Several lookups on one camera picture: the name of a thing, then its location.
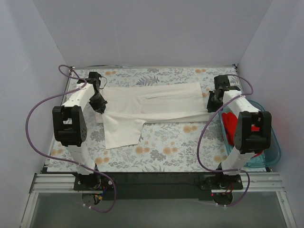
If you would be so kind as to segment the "white t-shirt red print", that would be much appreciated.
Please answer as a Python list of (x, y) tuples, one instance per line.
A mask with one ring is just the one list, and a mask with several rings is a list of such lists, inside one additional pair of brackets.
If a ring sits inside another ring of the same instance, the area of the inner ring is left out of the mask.
[(142, 87), (105, 87), (103, 114), (95, 116), (104, 126), (106, 149), (137, 144), (146, 123), (207, 122), (198, 82)]

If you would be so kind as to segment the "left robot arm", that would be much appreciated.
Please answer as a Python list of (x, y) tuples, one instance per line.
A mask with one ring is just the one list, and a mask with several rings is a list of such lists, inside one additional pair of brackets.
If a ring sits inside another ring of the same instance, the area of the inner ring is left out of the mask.
[(102, 76), (97, 72), (90, 72), (86, 84), (78, 81), (78, 91), (73, 92), (62, 106), (55, 106), (52, 110), (54, 136), (71, 154), (73, 161), (78, 162), (77, 173), (87, 175), (85, 185), (96, 190), (100, 187), (101, 178), (93, 173), (95, 163), (91, 159), (86, 146), (87, 127), (83, 110), (90, 104), (93, 110), (103, 114), (107, 101), (100, 93)]

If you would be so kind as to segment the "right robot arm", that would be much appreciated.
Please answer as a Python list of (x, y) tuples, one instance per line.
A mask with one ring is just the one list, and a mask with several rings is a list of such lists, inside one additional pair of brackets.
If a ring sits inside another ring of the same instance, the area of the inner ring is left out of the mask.
[(214, 90), (210, 92), (207, 111), (214, 113), (225, 107), (237, 117), (237, 124), (234, 147), (219, 165), (223, 172), (215, 176), (215, 184), (221, 189), (231, 185), (231, 176), (238, 175), (251, 158), (271, 144), (271, 114), (255, 108), (238, 86), (230, 84), (228, 75), (219, 75), (214, 77)]

